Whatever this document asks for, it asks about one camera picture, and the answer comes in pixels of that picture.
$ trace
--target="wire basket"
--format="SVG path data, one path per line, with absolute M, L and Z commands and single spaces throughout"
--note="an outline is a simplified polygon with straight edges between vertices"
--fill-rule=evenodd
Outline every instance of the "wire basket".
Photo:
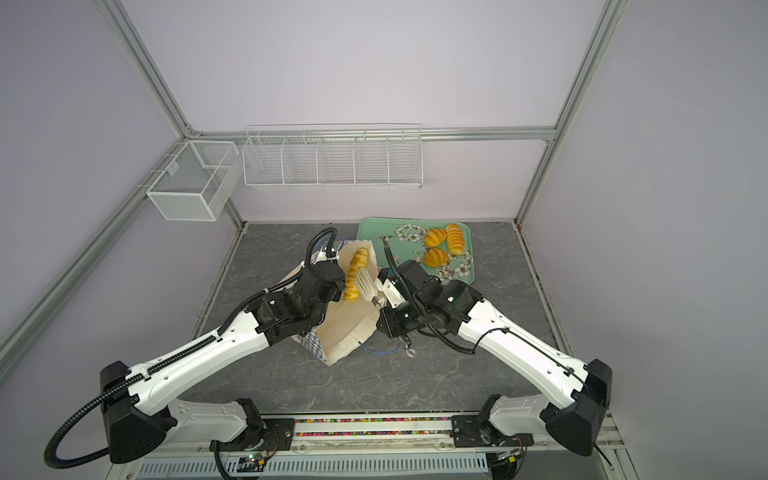
M 242 174 L 232 141 L 187 141 L 147 189 L 166 220 L 214 222 Z
M 421 135 L 258 134 L 243 146 L 243 172 L 256 189 L 421 187 Z

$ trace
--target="toy bread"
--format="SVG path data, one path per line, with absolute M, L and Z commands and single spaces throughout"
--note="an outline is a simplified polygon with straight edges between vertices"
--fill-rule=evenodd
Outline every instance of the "toy bread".
M 431 229 L 426 237 L 424 237 L 424 243 L 427 247 L 437 247 L 440 243 L 445 241 L 446 233 L 442 228 Z
M 431 248 L 424 255 L 426 266 L 441 266 L 448 261 L 448 254 L 442 248 Z
M 355 278 L 357 278 L 357 272 L 361 268 L 365 268 L 368 264 L 368 250 L 364 248 L 358 249 L 352 260 L 349 262 L 349 269 L 346 272 L 346 288 L 344 289 L 344 300 L 355 303 L 357 297 L 360 296 L 360 291 L 355 286 Z
M 445 228 L 445 242 L 448 245 L 448 251 L 454 255 L 464 253 L 464 232 L 459 225 L 451 223 Z

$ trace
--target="gray marble tabletop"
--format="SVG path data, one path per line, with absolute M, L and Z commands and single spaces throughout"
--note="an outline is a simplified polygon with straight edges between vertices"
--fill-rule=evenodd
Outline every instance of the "gray marble tabletop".
M 475 262 L 474 288 L 507 317 L 554 345 L 525 257 L 511 223 L 468 223 Z M 303 259 L 306 243 L 323 225 L 248 226 L 203 332 L 220 325 L 237 304 L 280 281 Z M 354 239 L 357 224 L 337 224 L 339 237 Z M 402 350 L 377 355 L 358 348 L 326 366 L 291 339 L 225 367 L 187 390 L 182 399 L 231 402 L 251 398 L 262 413 L 478 410 L 493 393 L 538 391 L 490 353 L 469 356 L 439 340 L 412 334 L 417 357 Z M 457 343 L 468 345 L 461 339 Z M 374 333 L 366 345 L 398 346 Z

